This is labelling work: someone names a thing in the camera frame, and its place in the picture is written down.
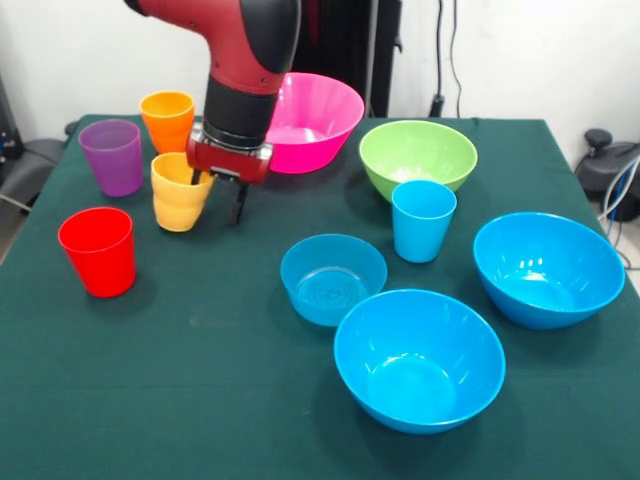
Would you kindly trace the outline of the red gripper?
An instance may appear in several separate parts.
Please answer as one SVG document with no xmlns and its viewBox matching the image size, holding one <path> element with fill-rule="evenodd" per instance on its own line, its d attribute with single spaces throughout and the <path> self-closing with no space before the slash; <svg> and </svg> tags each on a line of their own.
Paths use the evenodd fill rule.
<svg viewBox="0 0 640 480">
<path fill-rule="evenodd" d="M 191 184 L 198 185 L 200 172 L 226 175 L 237 181 L 237 195 L 231 203 L 228 219 L 230 226 L 237 225 L 244 210 L 248 195 L 248 184 L 260 184 L 269 172 L 274 147 L 263 143 L 248 150 L 231 149 L 211 140 L 205 133 L 203 123 L 195 122 L 186 144 L 186 157 L 194 169 Z"/>
</svg>

